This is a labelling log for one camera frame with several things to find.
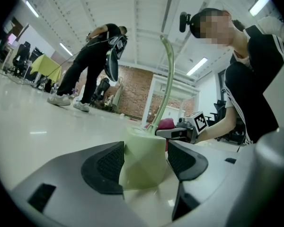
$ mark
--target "white glossy floor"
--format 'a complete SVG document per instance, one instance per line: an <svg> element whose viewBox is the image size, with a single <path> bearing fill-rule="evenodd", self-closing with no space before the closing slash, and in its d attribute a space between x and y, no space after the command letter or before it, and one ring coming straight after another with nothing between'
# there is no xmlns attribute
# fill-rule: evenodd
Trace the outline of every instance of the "white glossy floor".
<svg viewBox="0 0 284 227"><path fill-rule="evenodd" d="M9 190L50 159L96 145L120 141L125 127L140 122L91 108L47 103L48 93L17 85L0 74L0 178ZM210 140L205 147L236 151L238 146ZM178 179L169 168L164 184L124 192L125 201L150 226L171 222Z"/></svg>

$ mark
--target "table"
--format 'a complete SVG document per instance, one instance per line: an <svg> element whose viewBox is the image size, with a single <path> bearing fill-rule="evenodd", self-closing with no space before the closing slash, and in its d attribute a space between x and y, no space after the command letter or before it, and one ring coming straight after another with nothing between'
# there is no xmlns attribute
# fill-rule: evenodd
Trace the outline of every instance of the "table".
<svg viewBox="0 0 284 227"><path fill-rule="evenodd" d="M44 76L48 76L52 82L57 82L60 79L61 66L46 55L39 56L31 67L30 74L37 71Z"/></svg>

